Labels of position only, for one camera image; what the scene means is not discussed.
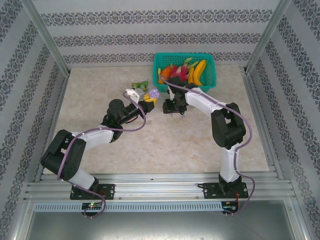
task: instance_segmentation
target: yellow banana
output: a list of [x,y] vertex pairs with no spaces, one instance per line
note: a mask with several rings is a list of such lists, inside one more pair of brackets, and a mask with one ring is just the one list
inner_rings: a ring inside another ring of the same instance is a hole
[[194,67],[190,68],[189,77],[188,77],[188,84],[192,84],[194,82],[194,71],[195,71]]
[[193,83],[198,85],[198,86],[202,86],[201,82],[200,82],[200,77],[202,75],[202,73],[204,72],[205,68],[207,65],[207,61],[204,59],[201,62],[199,62],[199,64],[196,66],[194,72],[193,72]]

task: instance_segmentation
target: beige floor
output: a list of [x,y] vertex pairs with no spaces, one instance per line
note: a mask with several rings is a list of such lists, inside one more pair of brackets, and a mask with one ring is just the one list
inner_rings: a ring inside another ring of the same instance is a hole
[[[253,128],[252,142],[240,151],[240,170],[268,171],[239,67],[219,65],[216,71],[217,85],[208,94],[225,103],[237,103]],[[122,93],[132,82],[145,80],[152,88],[150,66],[73,68],[56,131],[80,132],[98,126],[110,100],[123,99]],[[169,95],[162,93],[156,108],[146,116],[147,124],[142,130],[124,132],[117,141],[85,152],[81,167],[91,174],[219,172],[221,149],[213,140],[211,119],[192,106],[188,106],[184,119],[179,114],[163,114],[166,98]],[[124,128],[134,129],[142,122],[140,118]]]

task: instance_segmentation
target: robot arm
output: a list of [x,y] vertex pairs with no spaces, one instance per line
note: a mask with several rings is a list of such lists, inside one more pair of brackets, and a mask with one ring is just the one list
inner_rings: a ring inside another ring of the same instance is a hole
[[[155,107],[156,100],[144,100],[145,94],[141,89],[127,89],[126,92],[132,101],[141,106],[145,114],[151,112]],[[101,125],[95,128],[95,130],[82,133],[82,136],[75,139],[66,156],[60,175],[61,179],[69,181],[83,189],[91,190],[92,192],[97,192],[99,180],[80,168],[83,153],[100,144],[116,141],[122,134],[122,125],[132,122],[138,118],[139,115],[142,115],[141,110],[133,103],[125,107],[123,101],[120,99],[112,100],[109,103],[109,108],[106,113]],[[106,129],[106,127],[119,129],[119,131]],[[42,166],[58,175],[65,156],[65,150],[75,136],[78,136],[79,134],[81,134],[81,132],[69,132],[64,129],[60,130],[42,156]]]
[[170,99],[165,100],[162,107],[163,113],[180,113],[183,115],[187,110],[187,105],[191,105],[211,117],[212,136],[222,151],[219,187],[226,195],[241,184],[241,176],[237,174],[234,168],[234,156],[236,154],[235,149],[243,141],[246,128],[240,117],[224,109],[221,105],[240,113],[238,105],[234,102],[230,104],[224,102],[219,102],[219,105],[214,104],[200,94],[203,91],[198,86],[192,83],[185,85],[179,77],[171,78],[168,82],[193,91],[169,86]]

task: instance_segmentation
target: red fruit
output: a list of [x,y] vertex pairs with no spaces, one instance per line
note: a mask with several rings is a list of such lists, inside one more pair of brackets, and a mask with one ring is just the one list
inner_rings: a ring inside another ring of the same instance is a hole
[[170,78],[178,76],[182,82],[185,82],[188,79],[187,72],[188,72],[187,64],[184,64],[179,67],[172,66]]

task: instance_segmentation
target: white object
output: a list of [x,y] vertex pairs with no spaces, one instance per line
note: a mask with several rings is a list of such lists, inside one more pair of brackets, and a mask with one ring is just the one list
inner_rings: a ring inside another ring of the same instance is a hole
[[139,102],[140,95],[133,89],[126,89],[126,94],[135,102]]
[[[106,126],[99,125],[98,128],[101,130],[96,130],[88,132],[79,137],[86,142],[84,152],[94,148],[100,144],[108,144],[111,142],[114,132],[105,128]],[[80,132],[73,132],[72,135],[76,136]],[[81,167],[79,167],[76,174],[69,180],[71,183],[80,186],[84,189],[91,188],[92,184],[95,181],[95,178],[89,173],[85,172]]]
[[[105,128],[106,126],[99,125],[98,128]],[[76,136],[80,132],[73,132],[72,135]],[[100,144],[108,144],[111,142],[112,137],[114,136],[114,132],[111,130],[103,129],[96,130],[89,133],[86,133],[79,137],[79,139],[83,139],[86,141],[84,151],[87,151],[91,148],[94,148]]]
[[175,98],[175,94],[171,91],[170,86],[168,86],[169,94],[170,94],[170,100],[172,101]]
[[[221,170],[220,170],[220,176],[227,182],[233,182],[239,178],[238,173],[236,173],[235,167],[234,167],[234,155],[235,155],[235,149],[239,146],[239,143],[232,146],[230,150],[226,148],[222,148],[222,154],[221,154]],[[236,155],[236,168],[238,169],[239,165],[239,153]]]
[[192,88],[192,90],[199,92],[199,94],[188,91],[185,94],[185,101],[187,104],[196,107],[209,117],[215,110],[220,110],[222,108],[217,104],[209,101],[205,97],[201,96],[200,93],[202,93],[203,91],[199,87],[194,87]]
[[77,186],[88,190],[94,183],[95,178],[89,173],[85,172],[81,167],[79,167],[76,174],[69,181]]

